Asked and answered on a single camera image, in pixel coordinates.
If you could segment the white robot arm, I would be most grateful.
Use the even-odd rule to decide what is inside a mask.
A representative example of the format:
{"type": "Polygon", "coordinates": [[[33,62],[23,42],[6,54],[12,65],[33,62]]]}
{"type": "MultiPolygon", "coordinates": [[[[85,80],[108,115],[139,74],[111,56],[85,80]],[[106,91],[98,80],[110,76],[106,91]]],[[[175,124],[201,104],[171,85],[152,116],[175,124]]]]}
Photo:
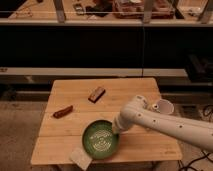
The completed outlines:
{"type": "Polygon", "coordinates": [[[213,123],[160,114],[148,109],[144,96],[136,95],[114,118],[112,130],[115,134],[139,125],[176,138],[213,153],[213,123]]]}

